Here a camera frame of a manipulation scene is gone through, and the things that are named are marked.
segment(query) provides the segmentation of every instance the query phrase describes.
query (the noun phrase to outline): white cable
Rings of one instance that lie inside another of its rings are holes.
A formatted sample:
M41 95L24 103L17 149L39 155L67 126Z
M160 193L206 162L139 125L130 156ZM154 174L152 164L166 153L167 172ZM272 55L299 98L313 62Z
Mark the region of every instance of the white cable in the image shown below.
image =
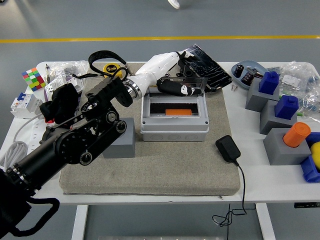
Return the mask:
M6 171L8 168L11 168L15 163L21 161L25 156L27 156L28 146L23 141L16 141L18 133L23 129L28 123L32 122L36 118L40 117L42 113L34 116L25 122L19 129L16 131L13 143L10 145L9 149L6 151L5 155L0 158L0 167L2 170Z

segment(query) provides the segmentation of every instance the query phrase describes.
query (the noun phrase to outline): gray felt mat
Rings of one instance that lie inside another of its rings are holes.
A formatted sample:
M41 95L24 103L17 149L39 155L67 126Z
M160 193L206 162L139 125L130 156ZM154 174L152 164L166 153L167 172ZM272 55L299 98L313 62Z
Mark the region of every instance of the gray felt mat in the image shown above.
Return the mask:
M96 63L103 69L104 63ZM131 63L136 72L141 63ZM87 78L84 93L102 78ZM144 142L140 134L141 100L130 107L113 106L120 118L134 118L135 158L105 159L100 155L90 165L67 165L60 176L65 194L131 194L228 196L240 188L237 167L227 163L216 148L217 139L230 135L224 95L207 93L209 132L204 142ZM81 106L87 101L83 94Z

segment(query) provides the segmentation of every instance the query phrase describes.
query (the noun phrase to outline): shoe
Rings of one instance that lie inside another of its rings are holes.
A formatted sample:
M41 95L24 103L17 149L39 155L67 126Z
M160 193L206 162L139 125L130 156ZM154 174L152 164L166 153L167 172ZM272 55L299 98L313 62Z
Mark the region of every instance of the shoe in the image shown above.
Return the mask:
M178 0L168 0L168 2L171 4L172 7L174 7L175 9L179 9L180 8L180 4L178 2Z

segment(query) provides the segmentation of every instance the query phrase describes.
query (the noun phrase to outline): gray stand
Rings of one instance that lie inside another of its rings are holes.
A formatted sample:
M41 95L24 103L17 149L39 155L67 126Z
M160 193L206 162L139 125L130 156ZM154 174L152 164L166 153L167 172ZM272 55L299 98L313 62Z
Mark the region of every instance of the gray stand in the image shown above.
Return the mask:
M297 147L284 143L283 137L289 129L273 128L263 140L270 165L299 165L311 154L306 140Z
M261 113L268 100L279 101L280 85L276 87L273 95L259 92L260 78L255 77L246 96L245 109Z
M297 115L290 120L276 117L275 106L277 101L268 100L260 113L260 133L267 135L271 129L291 128L297 122Z
M124 117L121 120L126 123L126 131L115 140L102 155L105 159L134 158L136 155L136 130L133 117Z

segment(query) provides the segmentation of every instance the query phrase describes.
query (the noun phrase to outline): black case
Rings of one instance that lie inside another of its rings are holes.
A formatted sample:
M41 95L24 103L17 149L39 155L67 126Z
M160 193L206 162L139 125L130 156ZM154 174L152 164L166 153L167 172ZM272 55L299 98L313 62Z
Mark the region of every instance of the black case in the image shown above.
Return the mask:
M194 57L183 58L178 62L180 72L186 77L209 78L205 92L215 92L232 83L232 77L198 45L192 45L185 51Z

